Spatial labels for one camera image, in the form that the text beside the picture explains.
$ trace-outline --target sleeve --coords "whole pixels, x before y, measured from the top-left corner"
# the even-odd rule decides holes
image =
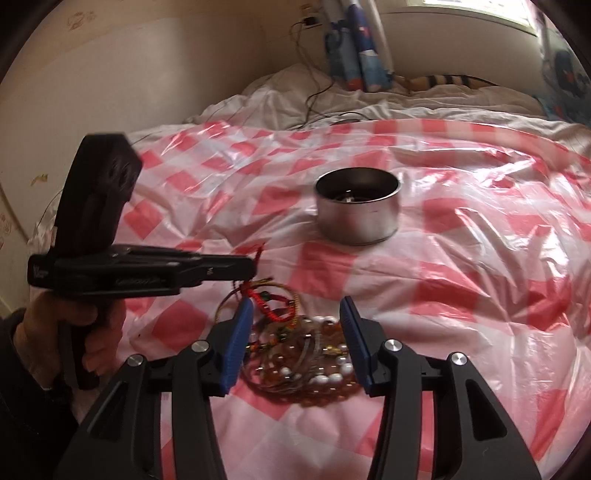
[[[23,315],[0,319],[0,478],[50,480],[78,425],[65,396],[44,391],[15,351]]]

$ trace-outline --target open tin can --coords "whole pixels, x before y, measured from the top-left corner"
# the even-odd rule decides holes
[[[371,245],[398,229],[401,182],[377,168],[331,171],[316,182],[320,231],[345,245]]]

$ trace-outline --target power outlet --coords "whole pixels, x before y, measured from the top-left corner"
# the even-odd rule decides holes
[[[301,4],[301,22],[304,24],[303,29],[314,28],[320,25],[320,17],[318,9],[313,4]]]

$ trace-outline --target red checkered tablecloth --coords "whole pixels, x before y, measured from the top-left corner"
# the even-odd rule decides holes
[[[589,160],[530,134],[435,120],[305,132],[214,123],[137,147],[144,170],[118,242],[210,254],[264,243],[259,276],[301,292],[308,314],[336,315],[351,295],[418,353],[465,352],[544,477],[568,457],[591,420]],[[400,230],[372,247],[330,243],[314,222],[315,179],[351,166],[403,183]],[[205,337],[229,289],[128,300],[119,359],[169,356]],[[170,480],[169,396],[163,404]],[[325,408],[273,404],[239,381],[212,407],[230,480],[360,480],[382,402],[359,393]],[[432,408],[424,424],[420,469],[430,478]]]

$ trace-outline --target finger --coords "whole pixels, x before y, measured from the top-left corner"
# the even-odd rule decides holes
[[[100,367],[113,364],[114,360],[114,350],[101,350],[97,353],[86,353],[82,357],[82,365],[86,371],[95,372]]]
[[[109,309],[109,327],[112,330],[121,330],[125,317],[127,316],[127,308],[124,300],[118,300],[111,304]]]
[[[79,327],[91,325],[98,315],[95,305],[58,297],[53,297],[53,307],[56,320],[65,320]]]
[[[95,353],[106,348],[116,349],[123,334],[121,330],[111,330],[101,327],[86,336],[85,349],[87,353]]]
[[[95,373],[99,377],[102,377],[105,374],[113,373],[114,370],[115,370],[115,367],[109,363],[109,364],[104,364],[104,365],[97,367],[95,370]]]

